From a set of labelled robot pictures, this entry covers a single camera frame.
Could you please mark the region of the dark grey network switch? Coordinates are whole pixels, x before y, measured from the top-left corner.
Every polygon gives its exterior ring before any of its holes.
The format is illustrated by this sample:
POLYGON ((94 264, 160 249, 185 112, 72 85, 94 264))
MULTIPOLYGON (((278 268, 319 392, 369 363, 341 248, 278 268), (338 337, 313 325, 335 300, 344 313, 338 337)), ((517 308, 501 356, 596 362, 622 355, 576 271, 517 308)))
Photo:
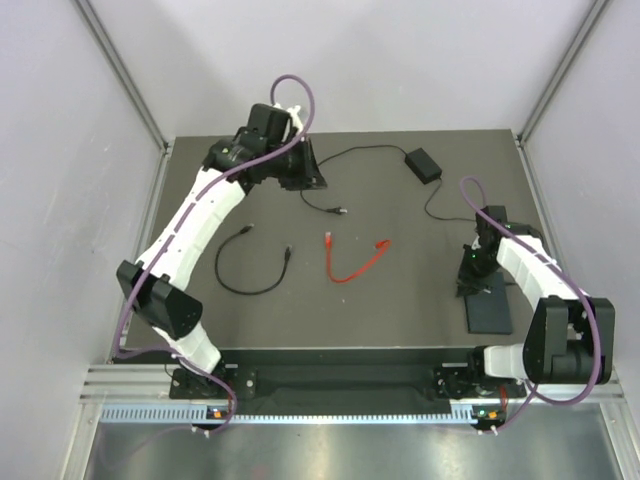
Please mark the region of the dark grey network switch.
POLYGON ((488 279, 488 287, 464 297, 467 329, 472 334, 511 335, 513 323, 502 273, 488 279))

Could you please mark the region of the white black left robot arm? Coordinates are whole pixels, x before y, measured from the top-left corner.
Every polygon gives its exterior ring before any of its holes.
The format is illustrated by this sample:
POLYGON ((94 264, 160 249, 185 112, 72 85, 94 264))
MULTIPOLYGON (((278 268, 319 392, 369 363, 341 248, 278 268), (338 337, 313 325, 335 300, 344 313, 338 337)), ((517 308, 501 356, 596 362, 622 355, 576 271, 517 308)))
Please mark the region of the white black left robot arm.
POLYGON ((226 387, 222 354, 201 322, 203 305, 187 294, 192 272, 225 218, 251 190, 275 179, 287 191, 323 189, 299 106, 255 104, 246 125, 208 150, 193 185, 159 237, 116 271, 125 296, 121 317, 136 314, 166 343, 205 396, 226 387))

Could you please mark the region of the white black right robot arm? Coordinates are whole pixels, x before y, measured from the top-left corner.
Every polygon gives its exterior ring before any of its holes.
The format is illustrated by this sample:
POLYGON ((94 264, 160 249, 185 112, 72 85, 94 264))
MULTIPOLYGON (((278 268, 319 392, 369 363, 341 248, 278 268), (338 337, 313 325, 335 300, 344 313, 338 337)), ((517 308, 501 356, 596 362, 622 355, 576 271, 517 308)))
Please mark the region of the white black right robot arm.
POLYGON ((472 366, 466 372, 469 388, 487 396, 504 379, 607 383, 614 346, 613 304, 571 287, 533 227, 509 222, 503 206, 486 206, 476 214, 476 238, 464 245, 457 275, 456 294, 464 299, 469 319, 492 322, 508 315, 504 273, 512 277, 533 316, 523 342, 472 351, 472 366))

